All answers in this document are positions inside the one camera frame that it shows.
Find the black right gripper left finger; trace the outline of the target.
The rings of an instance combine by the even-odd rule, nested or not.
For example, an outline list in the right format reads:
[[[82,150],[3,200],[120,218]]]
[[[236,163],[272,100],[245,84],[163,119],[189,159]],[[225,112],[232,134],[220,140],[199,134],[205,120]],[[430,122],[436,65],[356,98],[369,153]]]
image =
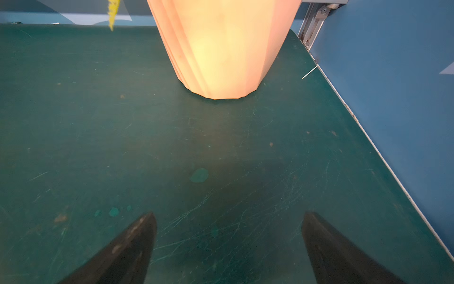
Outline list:
[[[143,214],[60,283],[143,284],[156,234],[154,214]]]

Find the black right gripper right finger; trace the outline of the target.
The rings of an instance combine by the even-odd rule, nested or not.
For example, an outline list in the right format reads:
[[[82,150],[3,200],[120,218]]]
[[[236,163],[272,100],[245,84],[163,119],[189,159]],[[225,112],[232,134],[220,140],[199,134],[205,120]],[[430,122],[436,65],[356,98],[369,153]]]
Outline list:
[[[403,284],[316,212],[304,214],[301,233],[318,284]]]

